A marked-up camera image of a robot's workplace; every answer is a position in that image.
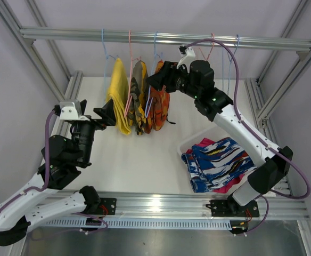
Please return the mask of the blue hanger with blue trousers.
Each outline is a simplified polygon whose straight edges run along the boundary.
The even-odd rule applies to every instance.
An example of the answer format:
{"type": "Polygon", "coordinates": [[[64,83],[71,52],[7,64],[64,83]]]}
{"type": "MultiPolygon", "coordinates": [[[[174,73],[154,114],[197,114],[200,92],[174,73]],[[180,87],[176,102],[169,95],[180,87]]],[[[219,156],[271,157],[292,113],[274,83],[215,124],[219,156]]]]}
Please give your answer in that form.
{"type": "MultiPolygon", "coordinates": [[[[234,49],[234,52],[233,52],[233,55],[236,54],[238,48],[239,48],[239,43],[240,43],[240,36],[239,34],[236,35],[236,45],[235,45],[235,49],[234,49]]],[[[230,92],[230,80],[231,80],[231,64],[233,62],[233,59],[232,57],[230,56],[229,52],[226,51],[226,54],[227,54],[227,57],[228,57],[228,80],[227,80],[227,85],[226,85],[226,94],[229,94],[230,92]]],[[[224,91],[224,87],[225,87],[225,82],[224,82],[224,79],[225,79],[225,74],[224,74],[224,67],[225,67],[225,64],[224,64],[224,50],[222,50],[222,90],[224,91]]]]}

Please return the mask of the orange camouflage trousers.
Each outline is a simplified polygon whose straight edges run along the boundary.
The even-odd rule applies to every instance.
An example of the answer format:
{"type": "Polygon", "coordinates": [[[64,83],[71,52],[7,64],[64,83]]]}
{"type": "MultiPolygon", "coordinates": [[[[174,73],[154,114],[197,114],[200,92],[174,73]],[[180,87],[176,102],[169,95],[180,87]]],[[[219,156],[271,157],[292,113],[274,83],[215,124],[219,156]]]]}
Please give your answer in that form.
{"type": "Polygon", "coordinates": [[[147,134],[152,130],[159,131],[168,121],[170,104],[170,94],[166,92],[165,87],[161,91],[150,88],[150,110],[144,126],[144,132],[147,134]]]}

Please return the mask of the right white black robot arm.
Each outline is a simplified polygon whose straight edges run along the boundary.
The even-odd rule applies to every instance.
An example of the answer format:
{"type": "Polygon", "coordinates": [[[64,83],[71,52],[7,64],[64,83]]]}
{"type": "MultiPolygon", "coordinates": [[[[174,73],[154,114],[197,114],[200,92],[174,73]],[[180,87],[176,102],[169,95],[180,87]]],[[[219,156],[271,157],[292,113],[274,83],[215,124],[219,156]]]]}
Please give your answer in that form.
{"type": "Polygon", "coordinates": [[[272,143],[243,119],[236,101],[215,88],[214,76],[214,70],[204,60],[195,60],[188,68],[165,61],[160,70],[146,81],[157,91],[180,91],[193,98],[196,109],[226,131],[249,155],[255,170],[227,198],[229,213],[237,216],[287,175],[292,166],[293,152],[287,146],[280,148],[272,143]]]}

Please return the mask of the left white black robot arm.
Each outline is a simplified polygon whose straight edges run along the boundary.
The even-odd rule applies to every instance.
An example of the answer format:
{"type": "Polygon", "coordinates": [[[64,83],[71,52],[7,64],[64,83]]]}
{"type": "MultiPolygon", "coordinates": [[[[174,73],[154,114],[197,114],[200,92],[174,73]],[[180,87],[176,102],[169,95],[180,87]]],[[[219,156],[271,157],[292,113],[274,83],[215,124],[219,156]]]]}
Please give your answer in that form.
{"type": "Polygon", "coordinates": [[[40,225],[65,215],[84,216],[99,223],[115,214],[116,199],[101,198],[92,186],[53,203],[42,203],[78,178],[81,169],[91,166],[95,132],[116,124],[113,100],[94,108],[98,119],[84,114],[86,105],[86,100],[61,101],[48,114],[41,151],[44,164],[22,188],[0,203],[0,246],[12,245],[40,225]]]}

